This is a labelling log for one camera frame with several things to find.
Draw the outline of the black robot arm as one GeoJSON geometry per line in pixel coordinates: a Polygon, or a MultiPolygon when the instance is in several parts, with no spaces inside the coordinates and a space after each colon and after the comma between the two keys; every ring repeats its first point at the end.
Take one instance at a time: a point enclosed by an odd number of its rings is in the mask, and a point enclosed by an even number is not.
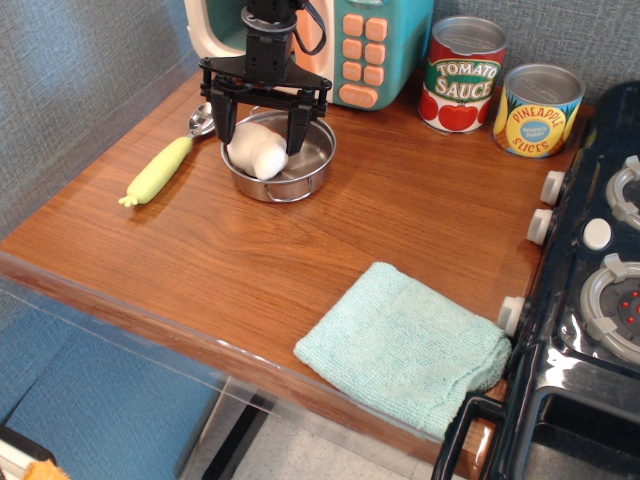
{"type": "Polygon", "coordinates": [[[298,153],[312,121],[326,115],[332,82],[299,66],[293,42],[300,41],[297,12],[308,12],[322,32],[324,21],[308,1],[249,1],[241,12],[246,28],[245,53],[200,60],[201,95],[209,102],[215,131],[231,143],[240,103],[288,114],[287,149],[298,153]]]}

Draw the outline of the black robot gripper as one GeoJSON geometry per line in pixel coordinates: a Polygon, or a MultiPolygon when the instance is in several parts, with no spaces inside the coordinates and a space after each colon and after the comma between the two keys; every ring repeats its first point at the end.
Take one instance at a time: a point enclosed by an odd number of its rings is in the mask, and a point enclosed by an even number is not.
{"type": "Polygon", "coordinates": [[[249,103],[290,110],[287,123],[287,154],[300,152],[312,118],[326,115],[332,82],[300,67],[293,58],[293,43],[304,53],[318,54],[326,44],[326,27],[311,4],[248,4],[241,11],[246,29],[245,53],[230,58],[204,58],[202,94],[211,104],[216,135],[232,142],[237,104],[249,103]],[[308,13],[321,30],[321,39],[307,47],[298,32],[297,12],[308,13]]]}

